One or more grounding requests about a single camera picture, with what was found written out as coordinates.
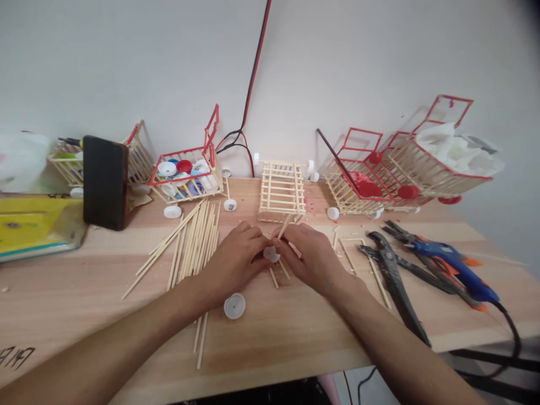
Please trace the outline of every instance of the wire cutter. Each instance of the wire cutter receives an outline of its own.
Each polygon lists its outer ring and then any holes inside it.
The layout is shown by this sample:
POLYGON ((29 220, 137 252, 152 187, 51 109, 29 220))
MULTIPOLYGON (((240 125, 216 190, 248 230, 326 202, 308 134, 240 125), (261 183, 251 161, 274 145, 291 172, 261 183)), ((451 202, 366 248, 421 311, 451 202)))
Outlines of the wire cutter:
POLYGON ((382 276, 386 282, 386 288, 390 293, 394 304, 407 328, 413 332, 427 346, 431 347, 428 335, 424 327, 418 320, 415 310, 412 308, 411 301, 403 286, 403 281, 398 272, 398 259, 394 250, 386 240, 386 238, 378 232, 370 232, 368 237, 373 239, 379 248, 375 250, 369 246, 358 245, 361 252, 371 257, 377 256, 375 259, 379 264, 382 276))
MULTIPOLYGON (((382 227, 382 230, 392 235, 394 238, 404 243, 405 247, 411 248, 415 243, 420 244, 425 242, 426 239, 414 235, 410 232, 407 232, 405 229, 397 225, 395 222, 387 220, 385 221, 386 226, 382 227)), ((476 300, 476 297, 472 297, 471 294, 464 289, 464 287, 456 281, 453 276, 457 275, 458 272, 447 262, 442 259, 432 258, 434 255, 425 255, 422 254, 421 250, 411 249, 413 253, 418 257, 418 259, 427 267, 427 269, 443 284, 446 285, 448 289, 451 290, 449 294, 458 295, 463 301, 465 301, 472 309, 477 311, 487 312, 488 308, 485 304, 476 300)), ((470 266, 481 265, 481 262, 476 262, 472 259, 467 258, 466 256, 461 255, 460 259, 470 266)))

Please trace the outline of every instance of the power cord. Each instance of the power cord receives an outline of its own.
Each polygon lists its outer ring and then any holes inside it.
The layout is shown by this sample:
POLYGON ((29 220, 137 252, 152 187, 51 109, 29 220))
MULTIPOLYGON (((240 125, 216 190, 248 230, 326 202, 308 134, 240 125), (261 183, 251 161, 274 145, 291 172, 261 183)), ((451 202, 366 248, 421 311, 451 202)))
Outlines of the power cord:
POLYGON ((512 355, 508 359, 508 362, 506 364, 502 364, 498 369, 493 371, 491 374, 480 376, 476 374, 471 374, 465 371, 456 370, 456 372, 462 376, 464 379, 492 379, 500 375, 504 370, 506 370, 509 367, 512 367, 514 362, 519 358, 519 354, 521 353, 521 338, 518 333, 518 329, 516 328, 516 325, 514 324, 514 321, 510 317, 510 314, 508 314, 508 311, 500 302, 492 302, 492 304, 502 312, 502 314, 505 316, 506 321, 508 322, 508 325, 510 326, 510 329, 512 330, 512 334, 514 335, 514 350, 512 351, 512 355))
POLYGON ((244 126, 246 124, 246 119, 248 118, 248 109, 249 109, 249 101, 251 99, 251 90, 253 89, 253 83, 255 81, 255 75, 257 73, 257 66, 259 65, 259 58, 260 58, 260 51, 263 47, 263 41, 264 41, 264 33, 266 32, 266 24, 268 22, 268 13, 270 11, 270 5, 272 4, 272 0, 266 1, 266 9, 264 10, 264 19, 263 19, 263 25, 260 29, 260 36, 259 36, 259 43, 257 45, 257 52, 255 54, 255 61, 253 62, 253 69, 251 70, 251 78, 249 79, 249 87, 247 88, 247 96, 246 96, 246 104, 244 106, 244 117, 242 118, 242 125, 240 126, 240 129, 234 130, 232 132, 229 132, 225 137, 221 140, 221 142, 218 144, 218 147, 216 148, 218 151, 216 154, 220 154, 221 152, 233 147, 233 146, 242 146, 246 148, 247 154, 249 155, 249 162, 251 165, 251 176, 255 177, 255 168, 253 167, 253 158, 251 157, 251 152, 248 148, 248 141, 246 139, 246 136, 244 135, 244 126), (230 135, 236 135, 235 140, 219 149, 221 144, 230 136, 230 135), (240 138, 240 135, 244 138, 245 145, 241 143, 236 143, 238 139, 240 138))

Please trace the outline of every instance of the pliers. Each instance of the pliers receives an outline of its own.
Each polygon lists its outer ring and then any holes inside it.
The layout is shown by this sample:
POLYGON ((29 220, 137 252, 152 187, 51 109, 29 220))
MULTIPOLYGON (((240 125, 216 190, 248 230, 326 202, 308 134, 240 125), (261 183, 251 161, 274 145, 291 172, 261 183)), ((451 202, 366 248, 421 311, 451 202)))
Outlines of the pliers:
MULTIPOLYGON (((404 244, 410 244, 414 241, 425 241, 424 238, 417 235, 413 235, 410 232, 407 232, 405 229, 397 225, 395 222, 387 220, 385 221, 387 226, 382 227, 382 230, 392 235, 394 238, 403 242, 404 244)), ((482 302, 479 302, 471 297, 471 295, 462 287, 462 285, 456 281, 452 274, 454 269, 446 262, 440 260, 433 260, 429 257, 416 254, 416 257, 427 267, 427 269, 442 283, 445 285, 443 290, 445 293, 456 294, 463 301, 465 301, 472 309, 477 311, 487 312, 488 308, 482 302)), ((421 277, 418 272, 411 271, 418 278, 425 280, 424 277, 421 277)))
POLYGON ((386 282, 386 288, 394 300, 394 304, 405 326, 407 326, 407 328, 427 346, 431 347, 428 335, 421 322, 418 320, 415 310, 412 308, 411 301, 409 300, 405 287, 403 286, 403 281, 399 275, 398 256, 382 234, 370 232, 368 237, 377 243, 379 250, 376 251, 369 246, 364 245, 358 245, 358 248, 361 252, 370 257, 374 257, 377 260, 382 276, 386 282))

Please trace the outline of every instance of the blue glue gun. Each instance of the blue glue gun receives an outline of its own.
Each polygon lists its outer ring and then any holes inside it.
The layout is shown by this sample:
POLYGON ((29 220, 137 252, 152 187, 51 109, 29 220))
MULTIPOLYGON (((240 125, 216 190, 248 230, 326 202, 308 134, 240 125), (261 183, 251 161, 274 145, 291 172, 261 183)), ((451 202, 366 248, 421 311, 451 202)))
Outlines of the blue glue gun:
POLYGON ((480 277, 478 277, 460 258, 452 246, 438 242, 412 241, 404 245, 418 255, 443 260, 456 270, 457 279, 467 288, 473 299, 480 302, 498 302, 499 297, 480 277))

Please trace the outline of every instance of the smartphone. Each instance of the smartphone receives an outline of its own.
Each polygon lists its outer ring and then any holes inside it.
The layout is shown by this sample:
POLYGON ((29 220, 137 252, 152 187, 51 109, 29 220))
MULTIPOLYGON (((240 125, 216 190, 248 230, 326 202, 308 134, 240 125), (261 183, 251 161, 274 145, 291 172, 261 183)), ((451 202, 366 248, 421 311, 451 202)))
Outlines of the smartphone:
POLYGON ((126 145, 83 137, 85 222, 113 231, 125 229, 128 156, 126 145))

